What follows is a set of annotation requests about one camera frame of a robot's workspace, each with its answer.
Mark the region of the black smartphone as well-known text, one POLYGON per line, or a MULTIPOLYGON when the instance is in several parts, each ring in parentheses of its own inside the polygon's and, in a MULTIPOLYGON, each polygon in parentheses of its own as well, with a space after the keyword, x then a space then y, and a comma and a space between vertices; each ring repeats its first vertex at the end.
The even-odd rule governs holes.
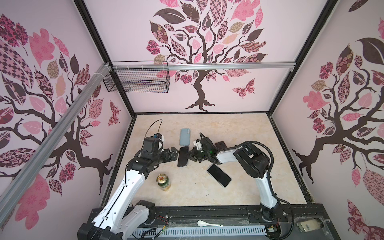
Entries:
POLYGON ((180 148, 178 164, 177 164, 178 168, 186 167, 188 165, 188 152, 189 152, 188 146, 184 146, 180 148))

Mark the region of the light blue phone case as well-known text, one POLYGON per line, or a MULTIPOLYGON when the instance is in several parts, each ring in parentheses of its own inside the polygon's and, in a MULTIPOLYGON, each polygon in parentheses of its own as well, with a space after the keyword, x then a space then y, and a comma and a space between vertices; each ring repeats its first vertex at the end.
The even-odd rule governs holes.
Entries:
POLYGON ((180 146, 189 146, 191 141, 191 130, 190 129, 181 129, 180 131, 180 146))

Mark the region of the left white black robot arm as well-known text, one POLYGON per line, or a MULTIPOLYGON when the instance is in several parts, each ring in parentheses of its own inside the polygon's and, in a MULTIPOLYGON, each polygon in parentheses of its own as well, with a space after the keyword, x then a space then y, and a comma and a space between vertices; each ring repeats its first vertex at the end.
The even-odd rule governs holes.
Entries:
POLYGON ((134 196, 157 166, 173 162, 176 148, 165 149, 164 137, 146 137, 142 148, 128 162, 119 187, 99 214, 79 228, 79 240, 126 240, 142 224, 155 220, 155 204, 141 200, 130 207, 134 196))

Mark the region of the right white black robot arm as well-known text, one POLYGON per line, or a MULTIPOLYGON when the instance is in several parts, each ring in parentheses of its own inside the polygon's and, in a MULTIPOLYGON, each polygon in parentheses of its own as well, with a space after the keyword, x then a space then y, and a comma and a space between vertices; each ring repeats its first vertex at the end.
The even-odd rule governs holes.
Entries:
POLYGON ((270 181, 273 154, 264 144, 246 141, 227 147, 223 141, 214 144, 209 138, 201 137, 194 141, 194 147, 187 157, 194 162, 209 161, 214 165, 238 162, 247 175, 256 180, 261 205, 270 210, 277 206, 279 200, 270 181))

